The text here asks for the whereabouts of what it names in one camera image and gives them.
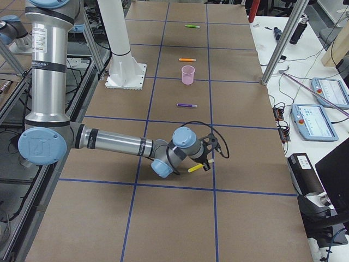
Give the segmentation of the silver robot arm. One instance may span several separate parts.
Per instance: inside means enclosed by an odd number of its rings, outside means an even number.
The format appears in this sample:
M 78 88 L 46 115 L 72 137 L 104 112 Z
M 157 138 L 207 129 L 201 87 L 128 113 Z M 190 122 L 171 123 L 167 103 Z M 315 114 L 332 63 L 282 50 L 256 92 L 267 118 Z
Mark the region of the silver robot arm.
M 72 122 L 65 112 L 68 33 L 84 17 L 82 1 L 27 1 L 32 23 L 32 105 L 26 129 L 18 141 L 24 159 L 37 165 L 53 164 L 69 148 L 88 148 L 153 159 L 152 169 L 166 178 L 191 158 L 210 169 L 208 154 L 217 148 L 213 134 L 198 138 L 179 127 L 170 141 L 106 132 Z

